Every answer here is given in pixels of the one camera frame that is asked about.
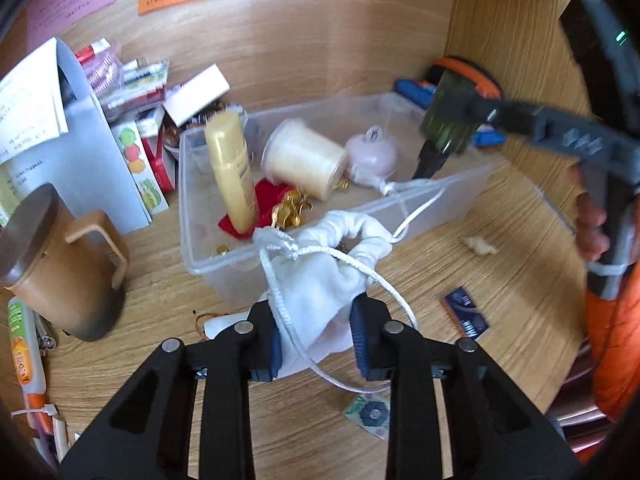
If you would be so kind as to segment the right hand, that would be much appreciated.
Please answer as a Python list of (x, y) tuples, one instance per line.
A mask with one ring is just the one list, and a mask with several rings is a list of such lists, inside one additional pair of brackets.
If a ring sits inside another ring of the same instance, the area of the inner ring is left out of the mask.
[(570, 180), (582, 189), (575, 202), (575, 244), (585, 262), (597, 262), (610, 247), (610, 240), (600, 231), (606, 213), (592, 202), (578, 165), (570, 167)]

